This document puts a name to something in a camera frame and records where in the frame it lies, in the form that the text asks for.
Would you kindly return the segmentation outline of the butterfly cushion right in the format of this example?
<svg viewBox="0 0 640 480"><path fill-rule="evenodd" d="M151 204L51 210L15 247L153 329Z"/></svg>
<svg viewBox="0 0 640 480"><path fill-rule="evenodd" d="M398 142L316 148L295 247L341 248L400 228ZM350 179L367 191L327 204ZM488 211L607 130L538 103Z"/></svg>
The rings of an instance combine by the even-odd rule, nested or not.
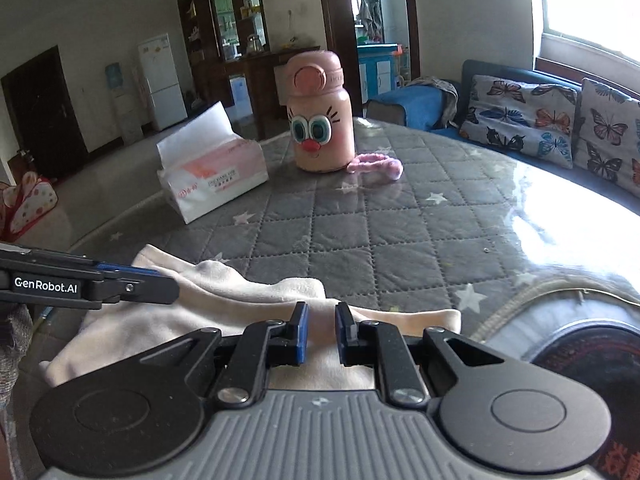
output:
<svg viewBox="0 0 640 480"><path fill-rule="evenodd" d="M639 101L607 84L582 80L574 165L639 196Z"/></svg>

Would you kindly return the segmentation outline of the white refrigerator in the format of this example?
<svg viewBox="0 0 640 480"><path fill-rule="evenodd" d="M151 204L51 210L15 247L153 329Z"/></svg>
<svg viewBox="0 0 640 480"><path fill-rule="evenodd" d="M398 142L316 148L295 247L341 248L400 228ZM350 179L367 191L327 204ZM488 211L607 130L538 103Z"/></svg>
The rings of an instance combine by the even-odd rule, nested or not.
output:
<svg viewBox="0 0 640 480"><path fill-rule="evenodd" d="M188 114L169 36L163 34L143 41L138 45L138 55L154 128L162 131L185 120Z"/></svg>

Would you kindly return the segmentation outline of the butterfly cushion left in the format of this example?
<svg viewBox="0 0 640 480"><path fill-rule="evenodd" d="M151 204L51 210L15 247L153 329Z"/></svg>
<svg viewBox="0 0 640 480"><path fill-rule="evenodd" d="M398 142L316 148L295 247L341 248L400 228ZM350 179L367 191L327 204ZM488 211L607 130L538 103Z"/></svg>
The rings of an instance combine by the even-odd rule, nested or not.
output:
<svg viewBox="0 0 640 480"><path fill-rule="evenodd" d="M503 152L570 169L578 92L562 84L528 84L475 75L459 134Z"/></svg>

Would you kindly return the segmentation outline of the grey quilted star tablecloth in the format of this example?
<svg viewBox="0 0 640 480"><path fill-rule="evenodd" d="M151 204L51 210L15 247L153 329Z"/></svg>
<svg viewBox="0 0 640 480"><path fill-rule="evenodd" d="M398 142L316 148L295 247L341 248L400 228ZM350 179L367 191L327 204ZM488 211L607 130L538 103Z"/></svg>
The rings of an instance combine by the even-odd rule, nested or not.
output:
<svg viewBox="0 0 640 480"><path fill-rule="evenodd" d="M269 179L192 223L153 196L78 252L128 263L145 245L248 280L316 278L366 308L454 308L489 339L521 316L547 335L582 323L639 323L639 211L486 148L358 120L360 152L397 157L377 174L306 174L292 142L264 147Z"/></svg>

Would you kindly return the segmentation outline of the water dispenser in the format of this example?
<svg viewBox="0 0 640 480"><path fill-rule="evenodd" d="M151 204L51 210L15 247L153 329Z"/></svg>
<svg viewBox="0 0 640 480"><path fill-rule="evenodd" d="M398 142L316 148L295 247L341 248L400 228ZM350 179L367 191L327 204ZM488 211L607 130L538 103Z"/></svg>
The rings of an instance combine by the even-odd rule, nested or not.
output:
<svg viewBox="0 0 640 480"><path fill-rule="evenodd" d="M134 96L127 90L122 69L118 63L105 67L105 77L110 90L115 116L122 140L126 145L143 139Z"/></svg>

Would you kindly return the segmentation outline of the black round induction hotplate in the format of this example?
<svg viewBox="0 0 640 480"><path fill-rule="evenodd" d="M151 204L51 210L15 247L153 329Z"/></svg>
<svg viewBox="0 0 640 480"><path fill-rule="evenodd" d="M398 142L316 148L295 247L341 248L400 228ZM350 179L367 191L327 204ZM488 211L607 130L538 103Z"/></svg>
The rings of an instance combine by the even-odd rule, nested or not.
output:
<svg viewBox="0 0 640 480"><path fill-rule="evenodd" d="M612 429L592 466L605 479L637 479L639 334L622 326L582 326L559 336L533 363L602 396L611 412Z"/></svg>

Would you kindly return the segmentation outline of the dark wooden door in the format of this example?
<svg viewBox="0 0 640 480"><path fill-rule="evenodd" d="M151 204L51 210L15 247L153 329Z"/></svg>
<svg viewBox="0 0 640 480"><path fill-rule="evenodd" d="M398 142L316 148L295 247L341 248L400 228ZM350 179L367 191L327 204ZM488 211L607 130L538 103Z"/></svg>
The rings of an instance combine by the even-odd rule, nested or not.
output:
<svg viewBox="0 0 640 480"><path fill-rule="evenodd" d="M38 174L62 180L85 165L88 150L66 86L60 50L43 51L1 78L14 133Z"/></svg>

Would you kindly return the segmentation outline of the dark wooden display cabinet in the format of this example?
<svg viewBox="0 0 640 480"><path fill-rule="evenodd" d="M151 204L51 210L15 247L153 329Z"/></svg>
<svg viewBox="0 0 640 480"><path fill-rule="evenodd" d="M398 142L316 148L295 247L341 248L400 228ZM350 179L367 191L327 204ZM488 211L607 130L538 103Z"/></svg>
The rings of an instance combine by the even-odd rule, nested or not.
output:
<svg viewBox="0 0 640 480"><path fill-rule="evenodd" d="M178 8L195 95L239 107L232 80L243 78L257 139L267 139L285 120L285 64L318 44L292 35L273 47L262 0L178 0Z"/></svg>

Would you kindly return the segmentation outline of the blue cloth on chair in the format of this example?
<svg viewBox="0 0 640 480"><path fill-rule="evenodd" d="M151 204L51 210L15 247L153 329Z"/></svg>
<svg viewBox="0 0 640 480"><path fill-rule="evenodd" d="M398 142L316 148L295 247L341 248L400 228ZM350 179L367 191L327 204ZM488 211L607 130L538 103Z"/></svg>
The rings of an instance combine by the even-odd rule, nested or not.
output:
<svg viewBox="0 0 640 480"><path fill-rule="evenodd" d="M366 117L416 130L446 128L457 114L459 93L460 84L456 82L419 78L370 98Z"/></svg>

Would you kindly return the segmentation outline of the cream garment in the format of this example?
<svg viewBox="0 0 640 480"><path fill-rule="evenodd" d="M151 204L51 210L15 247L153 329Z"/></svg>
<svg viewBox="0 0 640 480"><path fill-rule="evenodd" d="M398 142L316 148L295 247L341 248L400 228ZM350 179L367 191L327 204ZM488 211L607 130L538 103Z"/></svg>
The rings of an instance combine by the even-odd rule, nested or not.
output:
<svg viewBox="0 0 640 480"><path fill-rule="evenodd" d="M308 346L300 367L281 366L270 374L275 389L362 390L374 385L365 366L344 367L335 336L336 299L326 296L315 278L285 278L267 285L247 281L237 270L215 260L188 263L148 245L134 265L173 278L180 288L171 306L121 301L91 311L78 334L50 361L40 364L52 387L98 368L150 350L200 328L216 327L226 336L265 320L286 321L296 302L309 307Z"/></svg>

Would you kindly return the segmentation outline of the butterfly cushion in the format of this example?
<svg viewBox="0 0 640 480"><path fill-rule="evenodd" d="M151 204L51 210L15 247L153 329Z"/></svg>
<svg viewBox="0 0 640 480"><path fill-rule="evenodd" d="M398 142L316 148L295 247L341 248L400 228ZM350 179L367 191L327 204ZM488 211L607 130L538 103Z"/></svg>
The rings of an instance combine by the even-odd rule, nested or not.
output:
<svg viewBox="0 0 640 480"><path fill-rule="evenodd" d="M475 75L459 134L503 152L570 169L578 92L562 84L528 84Z"/></svg>
<svg viewBox="0 0 640 480"><path fill-rule="evenodd" d="M607 84L582 80L574 165L639 196L639 101Z"/></svg>

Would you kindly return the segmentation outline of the pink cartoon face bottle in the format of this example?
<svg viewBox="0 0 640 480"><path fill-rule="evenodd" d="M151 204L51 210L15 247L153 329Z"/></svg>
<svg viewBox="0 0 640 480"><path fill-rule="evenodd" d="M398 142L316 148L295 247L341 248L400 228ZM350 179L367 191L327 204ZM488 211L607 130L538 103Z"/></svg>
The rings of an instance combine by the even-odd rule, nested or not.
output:
<svg viewBox="0 0 640 480"><path fill-rule="evenodd" d="M355 157L352 101L338 56L306 51L286 64L288 123L296 166L314 174L338 171Z"/></svg>

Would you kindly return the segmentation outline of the dark blue sofa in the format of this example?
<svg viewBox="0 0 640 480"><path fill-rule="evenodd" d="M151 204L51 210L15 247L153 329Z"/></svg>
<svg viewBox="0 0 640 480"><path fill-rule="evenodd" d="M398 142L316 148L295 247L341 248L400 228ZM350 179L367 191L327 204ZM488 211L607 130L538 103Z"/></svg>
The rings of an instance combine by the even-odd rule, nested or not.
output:
<svg viewBox="0 0 640 480"><path fill-rule="evenodd" d="M462 120L466 117L466 113L468 112L473 93L473 78L476 76L488 76L492 79L511 79L519 84L560 87L564 90L572 90L575 93L580 92L578 84L561 77L536 72L536 70L522 70L521 68L500 64L467 60L462 65L462 81L452 81L460 84L458 110L457 115L454 116L454 121L450 122L449 126L446 128L439 128L429 132L438 134L439 136L446 136L446 138L449 139L458 141L463 140L462 136L459 134L459 126L462 124ZM605 180L593 176L586 170L561 168L553 165L551 162L543 162L542 160L533 158L532 156L520 155L515 152L509 152L507 155L519 160L520 162L526 162L526 164L552 172L552 174L557 174L558 176L566 180L571 180L584 188L589 188L591 191L605 196L610 200L614 200L614 202L619 203L633 212L639 211L638 197L630 194L615 184L605 182Z"/></svg>

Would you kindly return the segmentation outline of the red white polka dot bag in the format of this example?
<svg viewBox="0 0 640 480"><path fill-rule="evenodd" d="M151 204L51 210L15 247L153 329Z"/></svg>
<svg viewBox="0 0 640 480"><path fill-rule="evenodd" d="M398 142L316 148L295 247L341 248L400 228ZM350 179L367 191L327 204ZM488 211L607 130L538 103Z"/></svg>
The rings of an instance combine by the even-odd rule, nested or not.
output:
<svg viewBox="0 0 640 480"><path fill-rule="evenodd" d="M2 242L14 242L55 208L58 196L51 182L27 171L17 185L1 183Z"/></svg>

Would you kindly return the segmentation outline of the white pink tissue pack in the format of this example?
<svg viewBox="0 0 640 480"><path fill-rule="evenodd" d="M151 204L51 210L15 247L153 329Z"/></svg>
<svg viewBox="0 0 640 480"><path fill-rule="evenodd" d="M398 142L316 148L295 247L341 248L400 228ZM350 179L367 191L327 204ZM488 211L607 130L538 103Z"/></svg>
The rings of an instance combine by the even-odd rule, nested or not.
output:
<svg viewBox="0 0 640 480"><path fill-rule="evenodd" d="M262 147L233 131L221 103L156 147L160 187L186 224L268 181Z"/></svg>

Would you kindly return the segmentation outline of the blue plastic cabinet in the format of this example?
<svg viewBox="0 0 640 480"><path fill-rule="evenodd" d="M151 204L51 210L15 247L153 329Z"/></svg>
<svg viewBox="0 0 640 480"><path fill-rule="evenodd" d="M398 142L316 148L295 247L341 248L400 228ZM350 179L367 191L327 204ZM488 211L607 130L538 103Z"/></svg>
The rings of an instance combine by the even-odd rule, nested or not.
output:
<svg viewBox="0 0 640 480"><path fill-rule="evenodd" d="M363 104L397 87L400 44L360 44L357 53Z"/></svg>

